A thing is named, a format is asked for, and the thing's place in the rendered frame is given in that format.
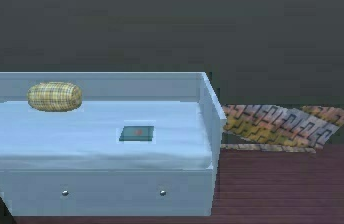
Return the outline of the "teal book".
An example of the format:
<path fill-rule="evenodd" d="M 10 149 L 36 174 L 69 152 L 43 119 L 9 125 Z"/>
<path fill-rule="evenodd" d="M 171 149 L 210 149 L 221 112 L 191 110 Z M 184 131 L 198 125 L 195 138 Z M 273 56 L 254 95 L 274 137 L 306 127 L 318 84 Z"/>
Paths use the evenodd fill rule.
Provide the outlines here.
<path fill-rule="evenodd" d="M 125 126 L 120 134 L 120 141 L 151 141 L 153 126 Z"/>

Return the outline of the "pale blue bed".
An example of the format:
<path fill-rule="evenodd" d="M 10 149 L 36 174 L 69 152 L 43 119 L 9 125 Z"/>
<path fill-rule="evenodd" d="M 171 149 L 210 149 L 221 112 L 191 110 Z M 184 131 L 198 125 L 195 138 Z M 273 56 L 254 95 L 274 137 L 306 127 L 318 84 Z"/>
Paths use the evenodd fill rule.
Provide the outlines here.
<path fill-rule="evenodd" d="M 44 112 L 30 87 L 82 105 Z M 207 216 L 226 118 L 203 72 L 0 72 L 0 196 L 15 216 Z M 120 141 L 153 126 L 151 141 Z"/>

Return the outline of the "patterned multicolour cloth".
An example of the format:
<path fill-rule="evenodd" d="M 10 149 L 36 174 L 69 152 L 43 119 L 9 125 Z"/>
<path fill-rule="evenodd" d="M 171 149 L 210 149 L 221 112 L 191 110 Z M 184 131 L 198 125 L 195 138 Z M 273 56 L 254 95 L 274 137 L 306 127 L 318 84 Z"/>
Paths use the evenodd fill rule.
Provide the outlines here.
<path fill-rule="evenodd" d="M 344 108 L 277 105 L 222 106 L 227 121 L 223 132 L 243 144 L 224 143 L 238 151 L 315 153 L 344 125 Z"/>

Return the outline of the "yellow plaid pillow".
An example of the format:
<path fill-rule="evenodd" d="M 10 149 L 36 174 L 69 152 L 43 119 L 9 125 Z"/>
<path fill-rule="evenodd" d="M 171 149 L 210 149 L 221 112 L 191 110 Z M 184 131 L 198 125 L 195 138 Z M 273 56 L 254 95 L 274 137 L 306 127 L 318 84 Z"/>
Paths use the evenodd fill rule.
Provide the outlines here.
<path fill-rule="evenodd" d="M 67 112 L 82 105 L 82 90 L 67 82 L 45 82 L 30 87 L 28 104 L 39 111 Z"/>

